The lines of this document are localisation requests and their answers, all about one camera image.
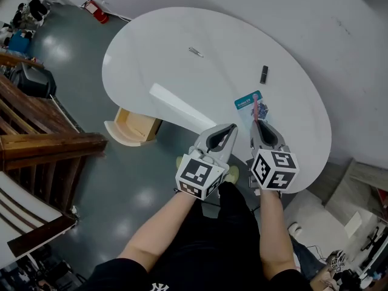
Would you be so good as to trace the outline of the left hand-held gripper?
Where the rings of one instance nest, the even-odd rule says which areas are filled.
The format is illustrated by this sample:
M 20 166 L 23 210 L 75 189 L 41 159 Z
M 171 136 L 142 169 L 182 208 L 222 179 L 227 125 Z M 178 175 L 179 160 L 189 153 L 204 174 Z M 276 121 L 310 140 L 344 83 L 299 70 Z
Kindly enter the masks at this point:
M 203 131 L 188 154 L 184 154 L 175 176 L 177 189 L 205 200 L 224 181 L 228 160 L 238 134 L 236 124 L 219 124 Z

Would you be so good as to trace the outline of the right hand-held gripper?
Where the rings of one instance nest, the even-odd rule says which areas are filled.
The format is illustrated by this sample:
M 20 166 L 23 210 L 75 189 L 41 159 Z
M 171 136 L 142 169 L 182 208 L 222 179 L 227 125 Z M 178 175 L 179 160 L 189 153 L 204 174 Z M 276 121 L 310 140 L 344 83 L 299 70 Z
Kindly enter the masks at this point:
M 251 148 L 281 148 L 285 146 L 285 140 L 266 121 L 254 120 L 250 128 Z M 251 173 L 255 178 L 258 188 L 286 192 L 290 189 L 295 178 L 299 174 L 299 165 L 294 153 L 258 149 Z

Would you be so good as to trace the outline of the teal card package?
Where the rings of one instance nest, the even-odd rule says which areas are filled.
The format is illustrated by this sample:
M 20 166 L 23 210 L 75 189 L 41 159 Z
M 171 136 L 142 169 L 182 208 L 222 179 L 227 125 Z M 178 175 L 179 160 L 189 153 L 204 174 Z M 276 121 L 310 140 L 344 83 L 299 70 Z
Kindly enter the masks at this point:
M 257 112 L 258 119 L 267 120 L 269 108 L 259 90 L 235 100 L 234 103 L 240 118 L 248 126 L 255 119 L 255 112 Z

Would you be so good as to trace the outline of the person's left forearm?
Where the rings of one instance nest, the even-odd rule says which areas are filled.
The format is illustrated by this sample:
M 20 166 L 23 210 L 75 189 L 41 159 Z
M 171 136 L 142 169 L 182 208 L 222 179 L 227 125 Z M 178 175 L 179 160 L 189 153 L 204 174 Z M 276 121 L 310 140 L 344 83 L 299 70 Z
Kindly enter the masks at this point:
M 135 261 L 151 271 L 171 245 L 195 201 L 184 192 L 176 193 L 135 232 L 118 258 Z

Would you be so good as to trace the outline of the person's right forearm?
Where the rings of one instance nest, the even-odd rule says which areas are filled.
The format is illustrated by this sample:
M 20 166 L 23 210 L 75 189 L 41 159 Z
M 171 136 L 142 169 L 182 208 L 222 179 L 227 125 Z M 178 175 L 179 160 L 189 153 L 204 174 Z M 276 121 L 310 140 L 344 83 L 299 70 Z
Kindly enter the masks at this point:
M 260 191 L 260 258 L 264 276 L 270 280 L 285 270 L 295 270 L 293 246 L 277 191 Z

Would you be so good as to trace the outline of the white shoe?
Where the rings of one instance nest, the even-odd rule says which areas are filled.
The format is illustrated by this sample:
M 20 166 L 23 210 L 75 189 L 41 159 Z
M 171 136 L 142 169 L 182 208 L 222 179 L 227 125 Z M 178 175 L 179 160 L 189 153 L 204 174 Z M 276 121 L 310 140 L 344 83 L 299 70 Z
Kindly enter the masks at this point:
M 288 227 L 288 232 L 289 234 L 296 238 L 297 236 L 299 236 L 302 232 L 302 227 L 297 223 L 297 222 L 293 222 L 291 223 L 291 225 L 289 225 Z

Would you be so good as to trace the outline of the grey low bench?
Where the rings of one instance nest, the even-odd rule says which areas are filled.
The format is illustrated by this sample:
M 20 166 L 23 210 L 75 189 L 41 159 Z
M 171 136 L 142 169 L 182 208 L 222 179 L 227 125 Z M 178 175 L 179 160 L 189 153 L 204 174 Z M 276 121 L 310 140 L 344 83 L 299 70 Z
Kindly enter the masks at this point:
M 351 160 L 325 209 L 343 226 L 367 213 L 388 223 L 388 169 Z

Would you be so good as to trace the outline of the person's black clothing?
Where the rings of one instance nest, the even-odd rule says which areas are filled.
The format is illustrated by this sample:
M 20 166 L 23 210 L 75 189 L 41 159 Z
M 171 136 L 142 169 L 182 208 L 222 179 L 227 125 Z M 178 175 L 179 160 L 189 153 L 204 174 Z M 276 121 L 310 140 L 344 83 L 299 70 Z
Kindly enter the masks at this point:
M 312 291 L 297 270 L 264 276 L 255 218 L 242 193 L 230 182 L 218 188 L 216 218 L 196 199 L 171 245 L 151 271 L 115 258 L 95 267 L 77 291 Z

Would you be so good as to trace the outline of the red fire extinguisher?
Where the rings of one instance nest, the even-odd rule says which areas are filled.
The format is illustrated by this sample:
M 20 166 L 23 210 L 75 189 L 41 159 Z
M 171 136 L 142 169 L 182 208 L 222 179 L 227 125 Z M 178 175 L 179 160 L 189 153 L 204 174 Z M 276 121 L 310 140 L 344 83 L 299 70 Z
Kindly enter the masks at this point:
M 101 24 L 106 24 L 109 21 L 108 14 L 94 0 L 87 0 L 81 8 L 89 12 Z

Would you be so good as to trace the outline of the brown wooden staircase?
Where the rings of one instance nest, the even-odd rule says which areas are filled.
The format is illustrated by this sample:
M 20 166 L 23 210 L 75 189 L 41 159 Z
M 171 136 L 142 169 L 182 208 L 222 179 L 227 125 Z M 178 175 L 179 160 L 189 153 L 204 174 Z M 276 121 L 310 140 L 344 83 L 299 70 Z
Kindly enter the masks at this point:
M 74 126 L 53 98 L 26 95 L 2 71 L 37 62 L 0 51 L 0 268 L 70 230 L 88 157 L 107 139 Z

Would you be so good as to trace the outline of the black floor bin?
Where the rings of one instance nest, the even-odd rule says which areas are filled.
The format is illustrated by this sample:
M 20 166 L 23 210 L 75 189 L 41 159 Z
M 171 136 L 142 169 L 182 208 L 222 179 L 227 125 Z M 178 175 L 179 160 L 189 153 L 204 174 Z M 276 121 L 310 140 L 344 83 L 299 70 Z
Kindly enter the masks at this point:
M 50 99 L 56 94 L 56 82 L 50 71 L 41 67 L 17 63 L 9 80 L 26 95 Z

